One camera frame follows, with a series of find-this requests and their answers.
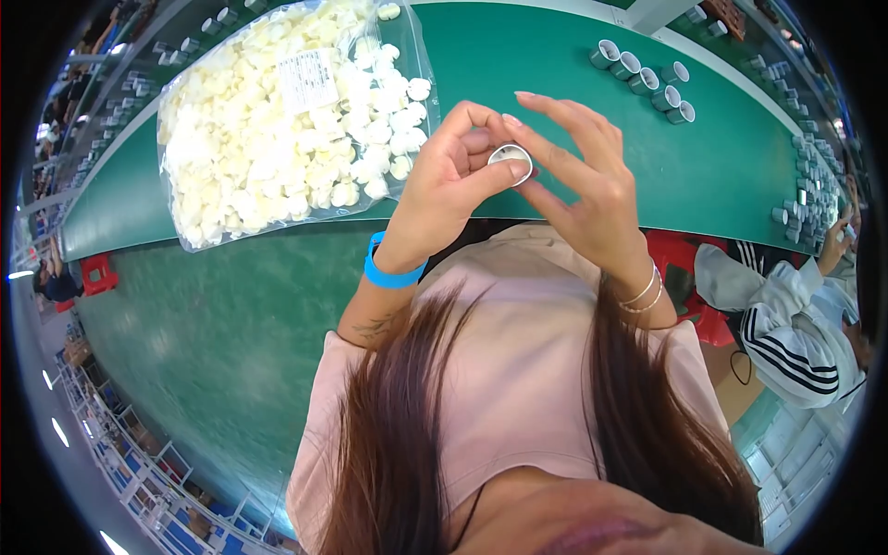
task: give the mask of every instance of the white jacket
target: white jacket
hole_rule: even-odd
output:
[[[814,258],[798,270],[780,262],[765,278],[708,244],[697,250],[694,278],[707,303],[743,312],[741,339],[757,376],[786,402],[817,408],[851,401],[866,374],[842,330],[811,303],[826,286],[856,321],[857,304],[843,280],[824,279]]]

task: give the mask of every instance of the red stool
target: red stool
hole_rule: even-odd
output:
[[[727,241],[704,235],[652,229],[645,234],[645,237],[647,238],[647,252],[651,255],[664,280],[669,264],[694,275],[694,257],[697,256],[697,248],[701,243],[715,245],[727,252]],[[727,316],[707,305],[706,301],[697,294],[696,288],[685,301],[685,308],[687,308],[687,312],[679,316],[678,320],[683,321],[698,316],[694,327],[697,330],[697,337],[703,343],[709,343],[716,347],[733,343],[733,335],[727,327]]]
[[[56,312],[61,314],[61,313],[65,312],[66,310],[70,310],[71,307],[74,306],[74,299],[70,298],[67,301],[65,301],[64,303],[56,303],[55,305],[56,305]]]
[[[99,272],[99,278],[93,280],[91,274],[96,271]],[[86,297],[110,291],[117,286],[117,274],[108,267],[106,252],[81,260],[80,272],[83,275],[83,294]]]

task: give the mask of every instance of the metal ring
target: metal ring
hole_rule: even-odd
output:
[[[515,153],[515,154],[518,154],[519,156],[516,157],[516,156],[503,155],[503,153],[508,149],[518,150],[519,152]],[[494,150],[494,152],[490,155],[490,157],[488,158],[488,164],[501,162],[502,160],[508,160],[508,159],[524,160],[525,162],[527,162],[527,165],[529,166],[527,168],[527,173],[524,174],[524,177],[519,179],[518,182],[515,183],[515,185],[513,185],[513,186],[521,185],[522,183],[527,181],[527,178],[530,177],[530,174],[534,172],[534,161],[530,157],[530,154],[527,152],[527,150],[525,150],[518,143],[504,143],[501,146],[499,146],[496,150]]]

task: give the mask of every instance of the bracelet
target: bracelet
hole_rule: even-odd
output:
[[[648,290],[651,289],[651,286],[654,285],[654,278],[655,278],[656,276],[660,275],[660,270],[658,270],[658,269],[657,269],[657,265],[654,264],[654,259],[653,259],[653,258],[651,258],[651,266],[654,267],[654,270],[651,272],[651,281],[649,281],[649,282],[647,283],[647,287],[645,287],[645,290],[643,290],[643,291],[641,291],[640,293],[638,293],[638,296],[635,297],[635,298],[633,298],[631,301],[626,301],[625,303],[618,301],[618,303],[619,303],[619,305],[620,305],[621,308],[625,308],[626,306],[631,305],[631,304],[634,303],[635,301],[637,301],[637,300],[639,300],[640,298],[642,298],[642,297],[645,295],[645,293],[647,293]]]
[[[633,313],[633,314],[644,313],[644,312],[647,312],[647,311],[649,311],[650,309],[654,308],[654,305],[656,305],[656,304],[657,304],[657,301],[660,300],[660,295],[663,294],[663,282],[662,282],[662,280],[657,280],[657,281],[660,282],[660,288],[657,290],[657,296],[656,296],[656,298],[654,299],[654,302],[653,302],[653,303],[651,303],[651,304],[648,305],[648,306],[645,306],[644,308],[629,308],[628,306],[623,306],[623,305],[621,305],[620,308],[622,308],[622,309],[623,309],[624,311],[626,311],[627,313]]]

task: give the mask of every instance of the hand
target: hand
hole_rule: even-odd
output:
[[[377,267],[389,274],[416,269],[456,240],[479,204],[524,176],[527,163],[519,160],[488,165],[494,148],[510,139],[497,112],[457,104],[419,151],[373,257]]]
[[[503,115],[514,139],[579,194],[580,200],[568,206],[531,179],[517,187],[519,193],[584,258],[617,280],[643,281],[643,289],[650,278],[651,261],[645,236],[638,229],[635,178],[622,160],[622,132],[603,115],[572,100],[529,92],[516,95],[523,107],[548,115],[570,133],[583,155],[581,161],[514,116]]]
[[[844,255],[845,250],[851,245],[853,239],[850,234],[846,234],[842,241],[838,241],[838,232],[844,230],[848,225],[849,210],[844,211],[844,215],[833,226],[827,230],[827,235],[823,239],[823,248],[821,249],[821,257],[817,260],[817,267],[821,271],[821,275],[825,276],[836,268],[839,259]]]

